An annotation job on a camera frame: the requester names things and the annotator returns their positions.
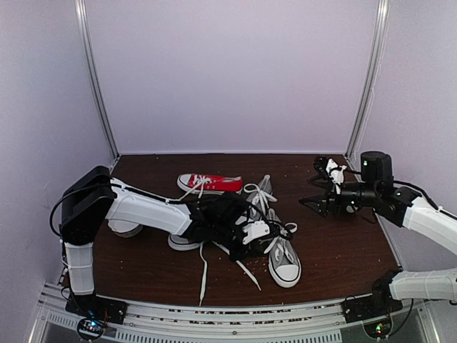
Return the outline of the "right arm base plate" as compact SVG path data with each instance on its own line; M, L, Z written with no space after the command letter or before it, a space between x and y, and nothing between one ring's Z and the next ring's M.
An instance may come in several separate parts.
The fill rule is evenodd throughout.
M341 306L348 324L387 316L403 309L402 301L373 294L363 297L348 296L343 300Z

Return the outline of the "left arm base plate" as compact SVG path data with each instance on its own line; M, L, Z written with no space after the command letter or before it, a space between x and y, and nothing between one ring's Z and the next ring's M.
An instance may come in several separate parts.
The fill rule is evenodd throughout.
M66 303L65 310L100 322L123 324L127 307L127 303L119 300L98 296L76 296Z

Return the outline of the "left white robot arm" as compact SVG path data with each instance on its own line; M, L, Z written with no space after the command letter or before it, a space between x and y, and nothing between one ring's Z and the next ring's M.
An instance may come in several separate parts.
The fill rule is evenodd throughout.
M213 241L225 247L236 262L249 253L252 242L277 232L265 214L259 220L240 220L254 207L231 192L170 199L113 178L104 166L94 167L53 207L61 212L61 222L52 231L63 245L74 304L87 317L102 312L103 303L95 296L93 245L104 222L121 234L143 226L197 242Z

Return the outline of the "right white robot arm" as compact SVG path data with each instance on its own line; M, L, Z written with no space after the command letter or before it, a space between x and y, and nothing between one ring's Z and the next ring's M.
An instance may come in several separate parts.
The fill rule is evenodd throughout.
M342 210L355 214L369 208L397 227L417 232L456 252L456 215L438 206L422 188L395 179L389 154L361 153L358 182L346 182L347 166L325 156L316 157L313 167L317 174L309 182L324 193L303 197L299 203L321 217L336 216ZM386 272L373 283L366 309L378 316L393 301L404 299L448 300L455 304L456 269Z

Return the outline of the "grey sneaker with laces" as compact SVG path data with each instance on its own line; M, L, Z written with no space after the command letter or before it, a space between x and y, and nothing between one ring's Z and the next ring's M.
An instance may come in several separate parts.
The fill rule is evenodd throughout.
M249 218L258 221L268 214L270 203L276 202L277 199L273 196L273 187L271 184L271 176L266 174L258 183L246 184L243 191L247 194L246 201L253 206L249 209Z

